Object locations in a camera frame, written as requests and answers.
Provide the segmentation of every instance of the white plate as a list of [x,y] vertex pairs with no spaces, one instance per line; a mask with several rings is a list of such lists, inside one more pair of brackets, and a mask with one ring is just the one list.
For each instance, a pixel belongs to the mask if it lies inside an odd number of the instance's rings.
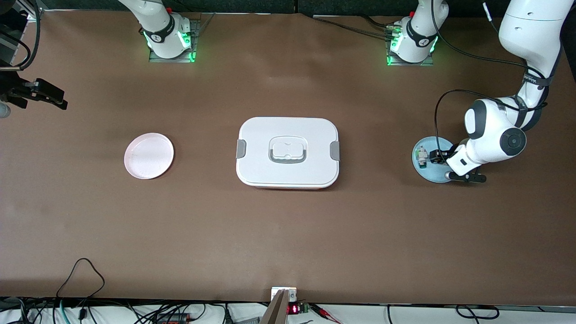
[[168,137],[158,133],[138,136],[128,145],[124,166],[138,179],[153,179],[162,175],[174,159],[174,146]]

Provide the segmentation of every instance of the black cable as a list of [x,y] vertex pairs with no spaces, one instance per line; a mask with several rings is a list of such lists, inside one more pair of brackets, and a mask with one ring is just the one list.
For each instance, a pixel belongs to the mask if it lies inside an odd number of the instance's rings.
[[[448,90],[446,92],[444,92],[442,94],[442,96],[440,96],[440,98],[438,99],[438,102],[436,102],[436,107],[434,108],[434,132],[436,133],[436,145],[438,146],[438,151],[442,151],[440,150],[440,140],[439,140],[439,136],[438,136],[438,107],[440,106],[440,102],[442,102],[442,99],[448,95],[449,93],[452,92],[464,92],[464,93],[469,93],[471,95],[475,95],[475,96],[479,96],[482,97],[484,99],[489,99],[492,100],[494,102],[496,102],[497,104],[503,105],[505,107],[508,107],[512,110],[516,110],[519,111],[519,108],[510,106],[509,104],[504,103],[502,100],[496,99],[496,98],[492,98],[486,95],[483,95],[479,92],[475,92],[475,91],[470,91],[470,90],[464,90],[464,89],[452,89],[452,90]],[[539,106],[537,106],[536,108],[529,108],[526,111],[530,112],[530,111],[534,111],[534,110],[540,110],[542,108],[546,107],[545,104],[540,104]],[[444,163],[448,164],[448,162],[446,162],[446,159],[444,158],[444,155],[440,154],[440,156],[442,157],[442,160],[444,161]]]
[[218,305],[218,304],[209,304],[209,305],[222,307],[224,309],[224,318],[222,318],[222,324],[224,324],[226,322],[226,307],[224,307],[222,305]]
[[86,308],[88,308],[88,314],[90,314],[92,322],[94,322],[94,324],[98,324],[98,322],[96,322],[96,318],[94,318],[94,315],[92,314],[92,309],[90,308],[90,305],[86,306]]
[[104,288],[104,285],[106,284],[106,280],[104,280],[104,277],[102,276],[102,274],[100,272],[98,272],[98,270],[96,270],[96,267],[94,267],[94,264],[92,264],[92,261],[90,261],[90,259],[88,258],[80,258],[78,260],[76,260],[76,262],[74,263],[74,266],[72,267],[72,271],[70,271],[70,274],[68,275],[68,278],[66,278],[66,280],[64,280],[64,283],[60,286],[60,288],[58,288],[58,291],[56,291],[56,298],[61,298],[60,296],[60,291],[62,290],[62,288],[64,288],[64,286],[68,283],[68,280],[70,280],[70,277],[72,277],[72,274],[74,273],[74,270],[76,269],[76,266],[78,265],[78,263],[80,261],[86,261],[90,264],[90,266],[92,267],[92,270],[94,270],[94,272],[100,277],[100,279],[102,280],[102,285],[93,293],[91,293],[90,295],[88,295],[88,297],[86,297],[86,299],[94,296],[95,294],[97,294],[99,291],[102,290],[102,288]]
[[494,25],[494,22],[490,20],[490,25],[492,25],[492,28],[494,28],[494,30],[496,31],[496,34],[499,34],[500,31],[498,30],[498,28],[496,28],[496,25]]
[[28,66],[32,64],[34,59],[36,58],[36,53],[38,52],[38,46],[40,45],[40,8],[38,8],[38,3],[36,0],[30,1],[34,7],[34,15],[36,16],[36,39],[34,40],[34,48],[32,49],[32,53],[26,62],[24,62],[20,66],[20,70],[24,71]]
[[364,18],[367,22],[373,24],[374,26],[377,27],[383,27],[386,28],[390,25],[392,25],[392,23],[389,24],[380,24],[379,22],[377,22],[376,20],[372,19],[370,16],[368,16],[367,14],[359,14],[360,17]]
[[180,0],[172,0],[172,2],[178,3],[179,5],[181,5],[182,7],[184,7],[184,8],[185,8],[186,10],[188,10],[189,12],[194,12],[194,10],[193,10],[192,8],[208,11],[208,9],[206,9],[206,8],[201,8],[201,7],[189,7],[188,5],[186,5],[184,2],[182,2],[182,1],[180,1]]
[[17,321],[9,322],[7,324],[32,324],[32,322],[30,322],[30,320],[28,319],[28,308],[26,307],[26,304],[22,299],[20,298],[17,299],[20,304],[20,319]]
[[326,22],[327,24],[331,24],[331,25],[334,25],[334,26],[338,26],[338,27],[344,28],[344,29],[346,29],[346,30],[348,30],[348,31],[355,32],[355,33],[358,33],[358,34],[361,34],[361,35],[365,35],[365,36],[368,36],[368,37],[372,37],[372,38],[376,38],[376,39],[388,40],[388,39],[391,38],[391,36],[388,36],[388,35],[386,35],[386,34],[380,34],[380,33],[365,31],[365,30],[363,30],[363,29],[346,26],[346,25],[339,24],[339,23],[337,23],[337,22],[333,22],[333,21],[330,21],[330,20],[325,20],[325,19],[322,19],[322,18],[314,18],[314,20],[321,21],[321,22]]
[[30,47],[28,47],[28,45],[26,45],[20,39],[17,39],[16,37],[4,32],[4,31],[0,31],[0,33],[3,34],[4,36],[8,37],[9,39],[12,39],[13,41],[17,42],[22,47],[24,47],[24,49],[26,50],[26,57],[22,60],[22,62],[15,65],[15,66],[22,66],[22,64],[24,64],[30,58]]
[[189,322],[197,321],[200,317],[202,317],[202,315],[204,315],[204,313],[206,312],[206,304],[202,304],[202,305],[204,305],[204,309],[202,310],[200,315],[198,315],[196,318],[191,318]]
[[390,316],[390,304],[386,305],[386,314],[388,314],[388,324],[392,324],[392,317]]
[[131,310],[134,313],[134,316],[136,316],[136,319],[141,319],[142,316],[140,315],[140,313],[138,313],[134,307],[132,307],[132,305],[130,304],[130,302],[126,302],[126,304],[128,305],[128,309]]
[[544,75],[543,75],[542,73],[540,73],[540,71],[538,71],[538,70],[536,70],[536,69],[534,69],[533,67],[530,67],[530,66],[528,66],[528,65],[524,65],[524,64],[520,64],[520,63],[512,62],[512,61],[507,61],[507,60],[504,60],[504,59],[486,58],[486,57],[483,57],[483,56],[478,56],[478,55],[470,54],[470,53],[465,52],[465,51],[463,51],[463,50],[461,50],[461,49],[459,49],[459,48],[456,48],[455,46],[453,46],[452,44],[450,44],[450,43],[442,36],[442,34],[440,34],[440,30],[438,29],[438,25],[436,24],[436,17],[435,17],[435,15],[434,15],[434,0],[432,0],[432,4],[431,4],[431,6],[430,6],[430,10],[431,10],[431,12],[432,12],[432,23],[433,23],[433,25],[434,25],[434,29],[436,29],[436,34],[437,34],[438,37],[439,37],[442,41],[444,41],[444,43],[446,43],[446,45],[448,45],[448,47],[450,47],[451,49],[457,51],[457,52],[460,53],[460,54],[463,54],[463,55],[466,55],[466,56],[469,56],[469,57],[475,58],[475,59],[481,59],[481,60],[483,60],[483,61],[496,62],[496,63],[504,63],[504,64],[510,64],[510,65],[515,65],[515,66],[521,66],[521,67],[523,67],[524,69],[529,69],[529,70],[535,72],[536,74],[538,74],[538,76],[539,76],[540,78],[544,79]]
[[[10,307],[4,308],[4,309],[0,310],[0,312],[10,311],[10,310],[17,310],[18,308],[21,308],[21,307],[22,307],[22,304],[21,304],[20,302],[12,302],[12,301],[6,300],[6,299],[3,300],[2,302],[3,302],[3,303],[7,303],[7,304],[16,304],[16,305],[15,305],[15,306],[10,306]],[[43,301],[44,299],[50,299],[50,298],[38,298],[38,299],[34,299],[33,302],[32,302],[32,304],[35,304],[35,303],[37,303],[38,301]]]
[[152,324],[156,324],[158,322],[158,315],[160,315],[164,311],[168,311],[175,305],[176,304],[174,303],[162,304],[160,305],[160,308],[143,315],[139,320],[134,322],[134,324],[145,324],[146,321],[151,322]]
[[34,317],[34,319],[32,320],[32,323],[36,323],[36,320],[38,319],[38,316],[40,317],[40,323],[42,323],[42,311],[44,311],[44,309],[46,309],[46,307],[48,307],[48,304],[50,304],[50,301],[55,300],[55,298],[51,298],[50,300],[47,300],[46,303],[44,304],[44,306],[42,306],[41,309],[38,309],[38,307],[35,306],[36,311],[38,312],[38,314],[36,314],[36,316]]
[[[464,315],[460,312],[460,308],[465,308],[467,311],[470,312],[470,315]],[[466,306],[466,305],[456,305],[456,313],[458,313],[458,315],[460,315],[463,318],[467,318],[467,319],[473,319],[474,321],[476,321],[476,324],[480,324],[479,319],[486,319],[486,320],[491,320],[491,319],[497,319],[500,316],[500,310],[497,309],[494,306],[491,306],[492,310],[496,311],[496,315],[494,316],[478,316],[476,315],[471,309],[470,307]]]

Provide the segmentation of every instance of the mounting plate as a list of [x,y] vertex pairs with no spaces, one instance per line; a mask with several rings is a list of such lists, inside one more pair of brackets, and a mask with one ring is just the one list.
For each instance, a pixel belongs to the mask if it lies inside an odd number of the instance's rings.
[[288,289],[288,291],[290,293],[289,299],[288,299],[289,303],[294,303],[296,301],[296,287],[272,287],[271,294],[270,294],[270,300],[274,299],[274,296],[276,296],[276,293],[280,289]]

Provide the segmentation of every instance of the blue round base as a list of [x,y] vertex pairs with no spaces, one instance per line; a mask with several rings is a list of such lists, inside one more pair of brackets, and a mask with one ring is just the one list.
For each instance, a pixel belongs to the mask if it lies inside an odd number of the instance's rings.
[[[442,137],[440,137],[438,140],[440,142],[441,150],[449,150],[452,147],[452,143],[450,143],[448,140]],[[416,143],[416,145],[414,145],[414,148],[412,149],[412,164],[414,165],[416,171],[418,171],[418,174],[421,175],[424,179],[431,182],[446,183],[450,181],[444,176],[446,172],[452,170],[447,165],[434,164],[430,162],[430,159],[428,159],[427,161],[428,163],[426,163],[426,168],[420,168],[420,166],[418,165],[418,149],[420,148],[420,146],[424,147],[424,149],[428,152],[428,154],[430,154],[430,152],[432,152],[433,150],[438,149],[438,145],[436,144],[436,137],[428,136],[422,138],[420,141],[418,141],[418,143]]]

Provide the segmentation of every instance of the wire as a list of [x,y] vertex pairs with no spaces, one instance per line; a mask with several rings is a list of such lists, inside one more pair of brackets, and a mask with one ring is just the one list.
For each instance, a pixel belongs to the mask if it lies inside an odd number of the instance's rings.
[[325,309],[321,308],[320,306],[318,306],[317,304],[308,304],[310,305],[310,309],[315,312],[318,316],[327,319],[331,322],[337,323],[337,324],[342,324],[340,321],[338,321],[336,318],[334,318],[334,316],[332,316],[328,311],[326,311]]
[[209,304],[211,306],[219,306],[222,307],[224,309],[224,318],[222,319],[222,324],[224,324],[224,322],[226,321],[226,307],[222,306],[222,305],[218,305],[218,304]]
[[369,23],[371,23],[372,25],[377,26],[377,27],[384,27],[384,28],[386,28],[386,27],[388,27],[388,26],[390,26],[390,25],[393,24],[392,22],[390,22],[390,23],[388,23],[388,24],[380,24],[379,22],[377,22],[376,20],[372,19],[372,18],[371,18],[370,16],[368,16],[367,14],[359,14],[359,16],[362,17],[362,18],[364,18],[367,22],[369,22]]
[[[470,309],[470,307],[468,307],[466,305],[456,305],[456,313],[458,313],[458,315],[460,315],[463,318],[474,319],[474,321],[476,321],[476,324],[480,324],[479,319],[491,320],[491,319],[497,319],[500,316],[500,310],[494,306],[491,306],[491,307],[492,307],[491,309],[496,311],[496,315],[494,315],[494,316],[478,316]],[[471,315],[462,314],[460,312],[460,308],[466,308],[466,310],[468,310]]]
[[22,60],[22,62],[15,65],[15,66],[22,66],[22,64],[24,64],[24,62],[26,62],[30,58],[30,47],[28,47],[28,45],[26,45],[20,39],[17,39],[16,37],[4,32],[4,31],[0,31],[0,33],[3,34],[4,36],[8,37],[9,39],[12,39],[13,41],[17,42],[18,44],[20,44],[20,46],[24,47],[24,49],[26,50],[26,57]]
[[32,64],[36,58],[36,53],[38,52],[38,46],[40,45],[40,8],[38,8],[38,3],[36,0],[30,1],[34,7],[34,15],[36,16],[36,38],[34,40],[34,48],[30,57],[20,66],[20,70],[24,71],[28,66]]
[[94,324],[98,324],[98,322],[96,322],[96,318],[94,318],[94,315],[92,314],[92,309],[90,308],[90,305],[88,305],[88,314],[90,314],[90,317],[92,318],[92,322],[94,322]]
[[202,304],[202,305],[204,305],[204,309],[202,310],[200,315],[198,315],[198,317],[196,317],[196,318],[191,318],[189,322],[197,321],[198,319],[200,319],[200,317],[202,317],[202,315],[204,315],[204,313],[206,312],[206,304]]
[[216,16],[216,12],[213,13],[212,16],[210,16],[210,18],[208,18],[208,20],[206,20],[204,24],[202,24],[202,26],[200,26],[200,29],[198,29],[198,35],[200,35],[200,33],[208,26],[208,24],[210,23],[212,18],[214,18],[214,16]]
[[70,324],[70,321],[68,320],[68,316],[66,316],[66,313],[64,312],[64,305],[63,305],[62,299],[60,299],[60,313],[62,313],[62,318],[64,318],[64,321],[66,322],[66,324]]
[[102,290],[102,288],[104,288],[104,285],[106,284],[106,280],[104,280],[104,277],[102,276],[102,274],[100,272],[98,272],[98,270],[96,270],[96,267],[94,267],[94,264],[92,264],[92,261],[90,261],[90,259],[88,258],[80,258],[78,260],[76,260],[76,263],[74,263],[74,266],[72,267],[72,271],[70,271],[70,274],[68,275],[68,278],[66,278],[66,280],[64,280],[64,283],[60,286],[60,288],[58,288],[58,291],[56,291],[56,297],[60,298],[60,291],[62,290],[62,288],[64,288],[64,286],[68,283],[68,280],[70,280],[70,277],[72,277],[72,274],[74,273],[74,270],[76,269],[76,266],[78,265],[78,263],[80,261],[86,261],[90,264],[90,266],[92,267],[92,270],[94,270],[94,272],[100,277],[100,279],[102,280],[102,285],[93,293],[91,293],[88,297],[86,297],[85,299],[88,299],[92,296],[94,296],[95,294],[97,294],[99,291]]
[[126,302],[126,304],[128,305],[128,309],[130,309],[134,313],[134,316],[136,316],[136,319],[142,318],[142,316],[134,309],[134,307],[132,307],[130,302]]
[[346,30],[348,30],[348,31],[355,32],[355,33],[358,33],[358,34],[361,34],[361,35],[365,35],[365,36],[368,36],[368,37],[372,37],[372,38],[376,38],[376,39],[382,39],[382,40],[391,39],[391,36],[388,36],[388,35],[386,35],[386,34],[380,34],[380,33],[365,31],[365,30],[363,30],[363,29],[346,26],[346,25],[339,24],[339,23],[337,23],[337,22],[333,22],[333,21],[330,21],[330,20],[325,20],[325,19],[322,19],[322,18],[313,18],[313,19],[314,19],[314,20],[317,20],[317,21],[325,22],[325,23],[327,23],[327,24],[331,24],[331,25],[334,25],[334,26],[338,26],[338,27],[344,28],[344,29],[346,29]]
[[494,30],[496,31],[496,34],[500,33],[500,31],[498,30],[498,28],[496,28],[496,25],[494,25],[494,22],[492,20],[490,20],[490,25],[492,25],[492,28],[494,28]]
[[32,320],[32,323],[36,323],[36,320],[38,319],[38,316],[40,317],[40,322],[39,322],[39,323],[42,323],[42,311],[43,311],[44,309],[46,309],[46,307],[48,307],[48,304],[49,304],[50,302],[53,302],[53,301],[55,301],[55,300],[56,300],[55,298],[50,298],[49,300],[46,301],[46,303],[44,304],[44,306],[42,306],[42,308],[39,309],[39,310],[38,310],[38,307],[35,307],[35,308],[36,308],[36,311],[38,311],[38,314],[36,314],[36,316],[35,316],[34,319]]
[[199,10],[206,10],[208,11],[206,8],[201,8],[201,7],[189,7],[188,5],[186,5],[184,2],[180,1],[180,0],[172,0],[172,2],[176,2],[179,5],[181,5],[182,7],[184,7],[186,10],[188,10],[189,12],[194,12],[193,9],[199,9]]
[[388,315],[388,324],[392,324],[392,317],[390,316],[390,304],[386,305],[386,314]]
[[451,49],[457,51],[460,54],[466,55],[466,56],[470,56],[471,58],[475,58],[475,59],[481,59],[483,61],[489,61],[489,62],[496,62],[496,63],[504,63],[504,64],[510,64],[510,65],[515,65],[515,66],[521,66],[524,69],[529,69],[533,72],[535,72],[536,74],[538,74],[538,76],[542,79],[544,79],[544,75],[542,73],[540,73],[540,71],[534,69],[533,67],[530,67],[528,65],[524,65],[521,63],[517,63],[517,62],[512,62],[512,61],[507,61],[504,59],[495,59],[495,58],[487,58],[487,57],[483,57],[483,56],[478,56],[478,55],[474,55],[474,54],[470,54],[468,52],[465,52],[457,47],[455,47],[454,45],[450,44],[443,36],[442,34],[440,34],[440,30],[438,29],[438,25],[436,24],[436,17],[434,14],[434,0],[432,0],[432,4],[430,6],[430,10],[432,12],[432,23],[434,25],[434,29],[436,29],[436,34],[438,34],[438,37],[444,41],[444,43],[446,43],[446,45],[448,45],[448,47],[450,47]]

